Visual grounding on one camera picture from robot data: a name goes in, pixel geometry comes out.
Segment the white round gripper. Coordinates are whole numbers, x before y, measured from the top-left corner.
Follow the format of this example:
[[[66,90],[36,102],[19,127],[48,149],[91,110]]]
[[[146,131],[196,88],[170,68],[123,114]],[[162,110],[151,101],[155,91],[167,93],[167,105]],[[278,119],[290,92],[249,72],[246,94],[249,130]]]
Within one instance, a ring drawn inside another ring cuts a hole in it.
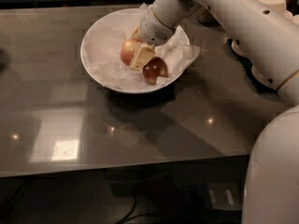
[[[149,6],[141,17],[139,28],[136,28],[131,35],[131,39],[137,42],[145,41],[148,43],[137,44],[134,57],[129,67],[135,71],[142,70],[154,57],[155,46],[161,46],[167,43],[174,33],[175,30],[166,27],[157,18],[152,6]]]

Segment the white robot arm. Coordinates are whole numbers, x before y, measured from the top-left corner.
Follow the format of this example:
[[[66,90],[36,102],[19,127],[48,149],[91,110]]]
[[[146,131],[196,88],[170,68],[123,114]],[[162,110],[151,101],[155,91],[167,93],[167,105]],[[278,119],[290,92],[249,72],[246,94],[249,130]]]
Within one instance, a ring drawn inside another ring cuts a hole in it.
[[[258,74],[292,108],[261,132],[249,159],[242,224],[299,224],[299,26],[258,0],[155,0],[134,36],[165,44],[203,6],[240,42]]]

